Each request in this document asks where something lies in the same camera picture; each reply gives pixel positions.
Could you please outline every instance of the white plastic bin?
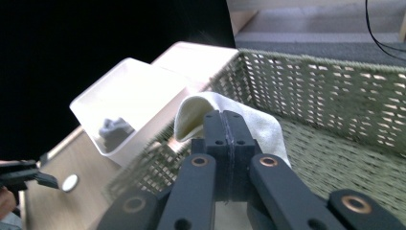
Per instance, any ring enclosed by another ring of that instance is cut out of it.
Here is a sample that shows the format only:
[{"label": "white plastic bin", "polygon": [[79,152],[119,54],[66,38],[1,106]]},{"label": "white plastic bin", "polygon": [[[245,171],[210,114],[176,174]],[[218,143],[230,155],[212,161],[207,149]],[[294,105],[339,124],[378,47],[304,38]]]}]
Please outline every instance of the white plastic bin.
[{"label": "white plastic bin", "polygon": [[[70,108],[101,155],[124,166],[173,119],[189,94],[183,76],[127,58],[77,96]],[[106,152],[99,130],[105,119],[117,118],[135,131]]]}]

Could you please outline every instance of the woven basket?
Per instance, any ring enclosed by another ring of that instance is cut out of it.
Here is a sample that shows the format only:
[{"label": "woven basket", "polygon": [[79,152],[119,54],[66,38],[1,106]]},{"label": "woven basket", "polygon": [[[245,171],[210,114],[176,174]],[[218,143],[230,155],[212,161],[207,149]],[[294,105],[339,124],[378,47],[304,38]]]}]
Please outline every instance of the woven basket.
[{"label": "woven basket", "polygon": [[[315,194],[353,189],[406,224],[405,87],[405,68],[240,50],[205,90],[275,116],[293,171]],[[172,134],[173,123],[106,186],[110,201],[174,181],[190,146],[174,152]]]}]

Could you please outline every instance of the cable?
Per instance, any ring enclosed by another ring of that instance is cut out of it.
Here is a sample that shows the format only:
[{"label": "cable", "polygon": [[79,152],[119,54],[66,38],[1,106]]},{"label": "cable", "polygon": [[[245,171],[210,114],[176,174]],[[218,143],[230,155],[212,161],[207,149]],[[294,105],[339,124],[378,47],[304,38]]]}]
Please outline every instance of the cable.
[{"label": "cable", "polygon": [[388,48],[388,49],[392,49],[392,50],[396,50],[396,51],[399,51],[399,52],[406,52],[406,50],[398,49],[398,48],[395,48],[395,47],[392,47],[392,46],[389,46],[389,45],[385,45],[385,44],[381,43],[380,41],[378,41],[378,40],[375,38],[375,36],[372,34],[371,24],[370,24],[370,16],[369,16],[369,14],[368,14],[368,0],[365,0],[365,16],[366,16],[366,20],[367,20],[368,32],[370,33],[371,38],[373,39],[373,42],[375,42],[375,44],[379,47],[379,49],[380,49],[383,53],[387,54],[388,56],[390,56],[390,57],[392,57],[392,58],[397,58],[397,59],[401,59],[401,60],[405,60],[405,61],[406,61],[406,58],[402,58],[402,57],[398,57],[398,56],[395,56],[395,55],[393,55],[393,54],[390,54],[390,53],[388,53],[383,47]]}]

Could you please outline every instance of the dark background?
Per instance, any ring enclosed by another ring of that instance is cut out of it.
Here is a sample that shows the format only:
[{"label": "dark background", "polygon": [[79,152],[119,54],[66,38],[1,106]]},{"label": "dark background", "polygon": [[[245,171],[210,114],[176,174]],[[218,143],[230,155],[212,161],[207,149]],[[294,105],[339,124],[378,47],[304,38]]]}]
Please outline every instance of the dark background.
[{"label": "dark background", "polygon": [[79,125],[70,102],[124,58],[176,41],[235,47],[225,1],[0,1],[0,159],[38,159]]}]

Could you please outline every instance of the floor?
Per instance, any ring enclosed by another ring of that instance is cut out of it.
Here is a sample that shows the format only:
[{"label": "floor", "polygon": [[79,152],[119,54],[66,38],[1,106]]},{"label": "floor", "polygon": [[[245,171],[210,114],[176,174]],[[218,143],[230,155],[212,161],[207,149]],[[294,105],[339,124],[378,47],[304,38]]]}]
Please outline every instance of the floor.
[{"label": "floor", "polygon": [[[380,42],[406,49],[398,33],[405,0],[369,3],[374,36]],[[236,35],[238,48],[406,66],[406,60],[385,55],[368,32],[365,2],[325,7],[263,10]],[[397,57],[406,54],[392,52]]]}]

